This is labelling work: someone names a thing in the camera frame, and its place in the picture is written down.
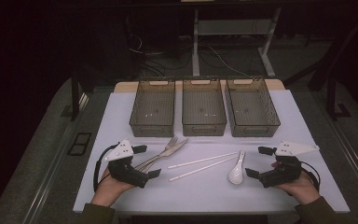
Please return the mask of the white ceramic spoon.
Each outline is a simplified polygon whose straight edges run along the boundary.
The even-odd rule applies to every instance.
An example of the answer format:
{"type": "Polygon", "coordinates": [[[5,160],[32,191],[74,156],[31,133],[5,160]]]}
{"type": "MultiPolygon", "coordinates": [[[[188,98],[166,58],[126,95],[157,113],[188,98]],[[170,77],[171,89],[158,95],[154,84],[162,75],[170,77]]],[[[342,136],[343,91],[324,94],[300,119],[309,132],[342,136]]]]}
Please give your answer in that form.
{"type": "Polygon", "coordinates": [[[243,181],[242,165],[244,162],[245,155],[246,155],[245,151],[240,152],[236,165],[228,174],[229,181],[234,185],[239,185],[243,181]]]}

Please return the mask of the smoky clear plastic bin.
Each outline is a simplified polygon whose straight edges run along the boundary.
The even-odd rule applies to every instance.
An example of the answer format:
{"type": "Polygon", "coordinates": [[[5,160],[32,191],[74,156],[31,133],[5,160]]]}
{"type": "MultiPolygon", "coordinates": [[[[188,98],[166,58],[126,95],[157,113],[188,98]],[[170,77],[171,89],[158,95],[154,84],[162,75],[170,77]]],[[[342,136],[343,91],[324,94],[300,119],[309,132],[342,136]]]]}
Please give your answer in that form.
{"type": "Polygon", "coordinates": [[[133,135],[135,137],[173,137],[174,107],[174,81],[140,81],[130,118],[133,135]]]}
{"type": "Polygon", "coordinates": [[[272,137],[280,127],[264,78],[229,78],[225,96],[233,137],[272,137]]]}
{"type": "Polygon", "coordinates": [[[182,125],[184,136],[222,136],[227,117],[220,80],[183,81],[182,125]]]}

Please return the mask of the white metal desk frame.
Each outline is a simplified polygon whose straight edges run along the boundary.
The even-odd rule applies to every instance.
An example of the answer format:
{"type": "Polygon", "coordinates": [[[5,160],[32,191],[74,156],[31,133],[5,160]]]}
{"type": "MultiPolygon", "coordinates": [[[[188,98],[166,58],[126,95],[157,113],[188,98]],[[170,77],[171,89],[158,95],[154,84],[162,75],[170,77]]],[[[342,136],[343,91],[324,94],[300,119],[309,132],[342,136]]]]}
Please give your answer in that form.
{"type": "Polygon", "coordinates": [[[193,22],[193,49],[192,72],[194,76],[200,75],[199,37],[206,35],[264,35],[264,45],[258,48],[258,54],[269,77],[276,74],[269,60],[268,51],[274,36],[276,26],[282,9],[274,9],[270,19],[245,19],[245,20],[201,20],[199,12],[194,11],[193,22]]]}

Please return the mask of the person's right hand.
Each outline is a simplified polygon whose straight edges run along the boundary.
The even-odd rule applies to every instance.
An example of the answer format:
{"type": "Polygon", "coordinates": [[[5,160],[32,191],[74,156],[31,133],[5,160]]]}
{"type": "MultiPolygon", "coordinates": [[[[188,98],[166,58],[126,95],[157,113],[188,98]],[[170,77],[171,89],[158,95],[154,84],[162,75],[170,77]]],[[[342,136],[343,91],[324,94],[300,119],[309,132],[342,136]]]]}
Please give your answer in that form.
{"type": "Polygon", "coordinates": [[[276,188],[292,195],[301,205],[313,203],[321,197],[311,178],[304,171],[297,180],[277,185],[276,188]]]}

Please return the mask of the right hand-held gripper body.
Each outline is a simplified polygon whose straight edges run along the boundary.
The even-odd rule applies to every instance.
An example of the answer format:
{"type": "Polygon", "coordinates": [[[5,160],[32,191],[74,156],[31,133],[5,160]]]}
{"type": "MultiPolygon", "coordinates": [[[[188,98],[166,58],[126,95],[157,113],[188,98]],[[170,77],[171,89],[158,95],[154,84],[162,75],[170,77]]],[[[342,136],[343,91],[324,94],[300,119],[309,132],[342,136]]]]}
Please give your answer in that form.
{"type": "Polygon", "coordinates": [[[310,146],[288,141],[281,141],[276,147],[274,154],[278,163],[271,171],[259,174],[259,181],[264,188],[274,187],[284,183],[290,183],[297,180],[302,171],[303,162],[297,156],[318,151],[318,146],[310,146]]]}

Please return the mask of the metal forks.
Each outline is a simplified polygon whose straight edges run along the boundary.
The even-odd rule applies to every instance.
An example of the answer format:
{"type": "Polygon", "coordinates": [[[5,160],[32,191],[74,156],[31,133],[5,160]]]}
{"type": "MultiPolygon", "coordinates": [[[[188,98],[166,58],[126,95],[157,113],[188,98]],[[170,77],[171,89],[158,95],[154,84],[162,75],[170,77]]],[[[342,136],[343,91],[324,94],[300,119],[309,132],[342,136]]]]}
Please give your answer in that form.
{"type": "Polygon", "coordinates": [[[163,157],[169,157],[171,156],[175,151],[177,151],[178,149],[180,149],[181,147],[183,147],[187,141],[189,139],[185,139],[184,141],[170,147],[169,149],[164,149],[163,152],[159,153],[157,156],[155,156],[154,158],[150,159],[146,165],[144,165],[141,169],[139,169],[140,171],[142,172],[147,172],[152,166],[153,164],[160,158],[163,158],[163,157]]]}

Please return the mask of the person's left hand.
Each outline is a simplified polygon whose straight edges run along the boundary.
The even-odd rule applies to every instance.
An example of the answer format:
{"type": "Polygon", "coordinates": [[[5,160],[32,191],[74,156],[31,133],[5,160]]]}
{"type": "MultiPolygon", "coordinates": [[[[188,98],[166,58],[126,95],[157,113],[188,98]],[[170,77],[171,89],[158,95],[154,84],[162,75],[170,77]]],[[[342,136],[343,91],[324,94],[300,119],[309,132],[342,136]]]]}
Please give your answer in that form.
{"type": "Polygon", "coordinates": [[[110,175],[109,170],[105,169],[103,172],[103,180],[99,183],[90,203],[111,207],[117,199],[129,189],[134,189],[134,186],[114,179],[110,175]]]}

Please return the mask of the steel fork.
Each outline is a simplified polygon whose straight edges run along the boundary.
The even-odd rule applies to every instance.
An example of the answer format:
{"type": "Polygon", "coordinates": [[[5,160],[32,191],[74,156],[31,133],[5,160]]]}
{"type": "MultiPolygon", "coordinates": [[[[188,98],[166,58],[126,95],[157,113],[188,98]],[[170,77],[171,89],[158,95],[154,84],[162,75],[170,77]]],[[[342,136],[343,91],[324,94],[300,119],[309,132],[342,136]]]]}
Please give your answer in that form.
{"type": "Polygon", "coordinates": [[[146,172],[151,166],[152,163],[155,162],[157,159],[160,159],[162,157],[170,156],[172,154],[172,148],[175,146],[176,141],[178,140],[177,136],[174,136],[169,143],[166,145],[165,149],[159,153],[157,156],[154,156],[151,159],[148,159],[147,161],[142,162],[141,164],[137,165],[135,167],[136,170],[141,172],[146,172]]]}

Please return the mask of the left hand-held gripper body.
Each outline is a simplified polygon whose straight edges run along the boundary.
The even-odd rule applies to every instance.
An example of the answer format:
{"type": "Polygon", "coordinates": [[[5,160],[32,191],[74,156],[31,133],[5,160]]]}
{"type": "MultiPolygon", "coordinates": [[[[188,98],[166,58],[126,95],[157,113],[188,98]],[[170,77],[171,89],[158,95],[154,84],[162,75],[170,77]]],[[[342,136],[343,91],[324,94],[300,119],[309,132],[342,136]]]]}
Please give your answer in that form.
{"type": "Polygon", "coordinates": [[[148,174],[131,166],[134,155],[130,141],[124,139],[113,147],[104,160],[108,163],[108,170],[114,179],[143,188],[149,177],[148,174]]]}

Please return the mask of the black metal stand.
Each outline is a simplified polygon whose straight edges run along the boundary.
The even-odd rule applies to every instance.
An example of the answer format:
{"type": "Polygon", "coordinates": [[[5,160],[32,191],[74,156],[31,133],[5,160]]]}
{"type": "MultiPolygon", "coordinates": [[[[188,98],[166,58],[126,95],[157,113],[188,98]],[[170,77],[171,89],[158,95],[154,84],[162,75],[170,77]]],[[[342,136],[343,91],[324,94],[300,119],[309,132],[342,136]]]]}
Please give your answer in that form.
{"type": "Polygon", "coordinates": [[[297,80],[305,77],[313,72],[313,76],[308,84],[310,91],[320,91],[324,84],[327,84],[326,94],[326,111],[333,120],[339,117],[347,117],[348,110],[340,105],[340,111],[336,111],[336,89],[337,89],[337,75],[333,72],[334,68],[338,65],[340,56],[349,45],[352,38],[351,25],[346,28],[345,25],[340,25],[339,19],[328,19],[323,17],[322,12],[313,10],[311,15],[313,18],[310,20],[310,29],[316,27],[317,22],[330,22],[331,29],[333,30],[333,43],[325,53],[325,55],[316,63],[296,73],[295,75],[285,79],[283,84],[288,86],[297,80]]]}

